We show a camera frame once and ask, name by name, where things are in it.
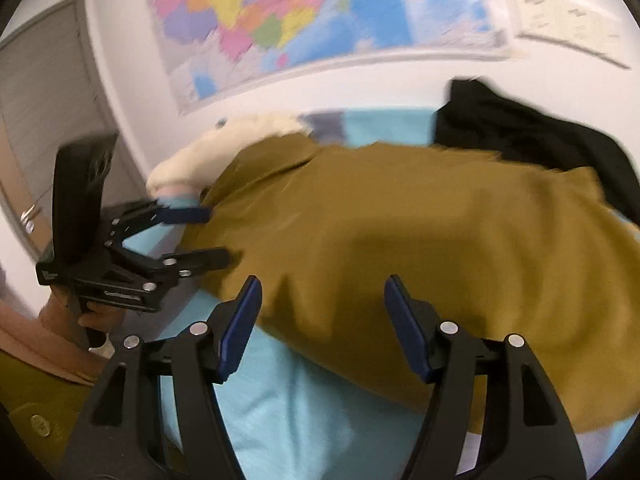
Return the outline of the person's left hand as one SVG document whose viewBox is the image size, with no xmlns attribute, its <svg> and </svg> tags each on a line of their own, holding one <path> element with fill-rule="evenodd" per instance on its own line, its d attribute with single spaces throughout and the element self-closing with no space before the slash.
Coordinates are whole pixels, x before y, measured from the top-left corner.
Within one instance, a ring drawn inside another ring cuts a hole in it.
<svg viewBox="0 0 640 480">
<path fill-rule="evenodd" d="M 89 349 L 86 329 L 108 334 L 122 325 L 126 311 L 106 304 L 89 302 L 87 311 L 73 314 L 68 307 L 70 291 L 61 286 L 51 287 L 51 296 L 40 312 L 40 320 L 48 330 L 76 344 L 82 350 Z"/>
</svg>

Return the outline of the pink sleeved forearm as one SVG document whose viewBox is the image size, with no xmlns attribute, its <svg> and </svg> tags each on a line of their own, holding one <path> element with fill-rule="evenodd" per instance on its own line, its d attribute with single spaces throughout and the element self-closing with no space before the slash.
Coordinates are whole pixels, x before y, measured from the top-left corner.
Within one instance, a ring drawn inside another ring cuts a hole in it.
<svg viewBox="0 0 640 480">
<path fill-rule="evenodd" d="M 81 385 L 92 385 L 107 359 L 47 330 L 1 304 L 1 351 L 37 370 Z"/>
</svg>

